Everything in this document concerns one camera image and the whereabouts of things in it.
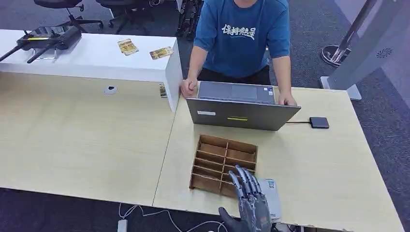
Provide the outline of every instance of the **desk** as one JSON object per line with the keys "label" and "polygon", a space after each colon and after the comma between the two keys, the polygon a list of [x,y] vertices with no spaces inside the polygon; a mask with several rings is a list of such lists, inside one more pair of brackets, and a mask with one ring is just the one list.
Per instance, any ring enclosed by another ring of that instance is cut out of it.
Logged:
{"label": "desk", "polygon": [[199,134],[207,134],[258,146],[256,175],[277,181],[280,222],[354,232],[402,232],[347,93],[294,88],[293,95],[302,109],[292,121],[325,116],[330,129],[291,124],[271,132],[194,125],[181,98],[153,206],[207,214],[218,214],[218,207],[224,206],[239,216],[237,200],[188,188]]}
{"label": "desk", "polygon": [[[22,30],[1,30],[7,38],[0,43],[0,54],[6,54],[24,35]],[[130,56],[121,53],[117,42],[131,39],[139,51]],[[152,60],[149,52],[170,46],[174,54]],[[0,62],[0,72],[59,75],[99,79],[163,82],[171,110],[179,98],[182,69],[175,37],[82,34],[78,43],[59,51],[54,60],[35,60],[27,64],[33,51],[19,50]]]}
{"label": "desk", "polygon": [[0,108],[0,187],[152,205],[175,115],[158,83],[0,72]]}

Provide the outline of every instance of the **blue t-shirt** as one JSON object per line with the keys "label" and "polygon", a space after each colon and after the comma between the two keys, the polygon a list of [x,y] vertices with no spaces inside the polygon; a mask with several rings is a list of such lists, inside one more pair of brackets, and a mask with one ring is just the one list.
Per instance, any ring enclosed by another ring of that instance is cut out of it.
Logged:
{"label": "blue t-shirt", "polygon": [[257,0],[240,8],[234,0],[205,0],[194,45],[208,51],[204,68],[231,77],[262,69],[268,46],[271,58],[289,55],[289,9],[286,0]]}

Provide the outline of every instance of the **printed text on t-shirt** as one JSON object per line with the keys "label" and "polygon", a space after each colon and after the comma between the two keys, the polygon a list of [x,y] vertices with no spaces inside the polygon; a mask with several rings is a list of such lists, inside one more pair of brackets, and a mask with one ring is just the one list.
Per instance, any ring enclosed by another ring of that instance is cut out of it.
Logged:
{"label": "printed text on t-shirt", "polygon": [[252,38],[255,40],[255,31],[256,28],[236,28],[236,27],[231,27],[230,25],[226,25],[222,27],[222,31],[224,34],[228,35],[243,35]]}

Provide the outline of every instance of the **white cable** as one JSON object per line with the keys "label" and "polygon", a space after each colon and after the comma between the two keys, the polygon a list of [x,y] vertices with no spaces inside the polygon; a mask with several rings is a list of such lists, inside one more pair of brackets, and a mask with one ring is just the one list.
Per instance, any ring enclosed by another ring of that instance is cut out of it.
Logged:
{"label": "white cable", "polygon": [[[167,213],[168,213],[168,216],[169,216],[169,219],[171,220],[171,222],[172,222],[172,224],[175,226],[175,228],[176,228],[179,232],[183,232],[183,231],[175,224],[174,220],[172,220],[171,214],[170,214],[170,212],[169,212],[168,210],[161,210],[161,211],[159,211],[159,212],[155,212],[155,213],[151,213],[151,214],[144,214],[144,210],[142,209],[142,207],[141,207],[140,205],[135,204],[135,205],[131,206],[131,207],[125,212],[124,215],[121,215],[121,204],[122,204],[122,203],[120,203],[120,204],[119,204],[119,207],[118,207],[118,215],[119,215],[119,217],[120,217],[122,220],[124,220],[125,217],[127,217],[128,215],[130,215],[130,214],[134,211],[134,209],[135,209],[136,207],[139,207],[139,208],[141,209],[141,213],[142,213],[142,216],[143,216],[143,217],[160,214],[160,213],[162,213],[162,212],[167,212]],[[219,224],[217,232],[219,232],[219,229],[220,229],[221,226],[225,229],[225,232],[228,232],[228,230],[226,229],[224,223],[223,223],[223,222],[218,222],[218,221],[206,221],[206,222],[203,222],[203,223],[201,223],[201,224],[199,224],[199,225],[197,225],[197,226],[194,226],[193,228],[187,230],[186,232],[191,232],[191,231],[195,230],[196,228],[198,228],[198,227],[200,227],[200,226],[202,226],[202,225],[204,225],[204,224],[207,224],[207,223],[217,223],[217,224]]]}

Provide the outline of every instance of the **man's left hand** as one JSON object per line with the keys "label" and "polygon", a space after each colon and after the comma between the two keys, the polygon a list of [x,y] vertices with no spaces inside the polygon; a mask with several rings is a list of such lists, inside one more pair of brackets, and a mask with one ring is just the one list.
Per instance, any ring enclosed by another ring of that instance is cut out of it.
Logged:
{"label": "man's left hand", "polygon": [[279,105],[297,105],[290,91],[284,91],[279,94]]}

